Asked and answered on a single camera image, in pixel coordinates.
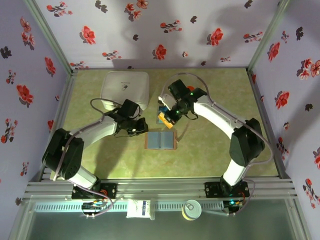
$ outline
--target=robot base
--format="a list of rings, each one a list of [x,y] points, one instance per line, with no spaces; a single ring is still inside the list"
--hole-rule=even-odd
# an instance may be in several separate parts
[[[96,192],[100,192],[104,195],[107,195],[111,199],[116,199],[117,194],[117,184],[116,183],[100,183],[98,184],[98,189],[92,189]],[[81,188],[74,186],[71,198],[73,200],[82,200],[82,199],[103,199],[104,197],[96,195],[87,191],[82,190]]]
[[[242,193],[246,198],[250,196],[248,184],[245,181],[239,182],[228,192],[222,188],[219,181],[205,182],[204,191],[207,198],[243,198]]]

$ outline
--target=robotic arm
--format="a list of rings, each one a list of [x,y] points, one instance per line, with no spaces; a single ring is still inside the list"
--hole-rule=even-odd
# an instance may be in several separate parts
[[[126,99],[121,107],[104,113],[104,118],[99,124],[88,124],[82,127],[83,131],[80,131],[76,137],[72,138],[79,129],[66,131],[60,128],[54,132],[42,163],[58,172],[65,180],[99,192],[101,190],[99,179],[81,166],[83,150],[105,136],[117,134],[120,130],[126,130],[129,137],[148,132],[145,118],[138,119],[139,116],[139,105]],[[64,148],[67,150],[62,158]]]
[[[230,164],[220,179],[220,187],[228,196],[238,183],[241,182],[246,172],[246,167],[265,148],[265,143],[251,130],[241,123],[246,123],[262,135],[259,122],[252,118],[245,120],[237,117],[216,103],[210,102],[207,93],[200,88],[190,91],[181,80],[177,80],[168,87],[173,95],[164,94],[159,97],[159,102],[169,109],[158,116],[168,128],[182,116],[189,112],[195,116],[202,116],[220,128],[231,140],[229,154]]]

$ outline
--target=white label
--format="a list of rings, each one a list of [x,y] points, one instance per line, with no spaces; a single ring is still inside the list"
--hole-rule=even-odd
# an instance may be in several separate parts
[[[127,218],[150,218],[150,200],[132,200],[128,201]]]

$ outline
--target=round white object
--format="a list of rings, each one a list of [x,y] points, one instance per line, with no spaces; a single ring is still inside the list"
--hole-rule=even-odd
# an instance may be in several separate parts
[[[149,102],[149,75],[143,71],[111,71],[103,81],[100,97],[123,104],[126,99],[145,110]],[[113,103],[103,101],[105,109],[115,109]]]

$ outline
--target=blue block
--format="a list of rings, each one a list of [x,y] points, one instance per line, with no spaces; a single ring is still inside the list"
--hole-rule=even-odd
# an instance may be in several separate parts
[[[173,131],[150,131],[147,134],[147,149],[173,150],[175,148]]]

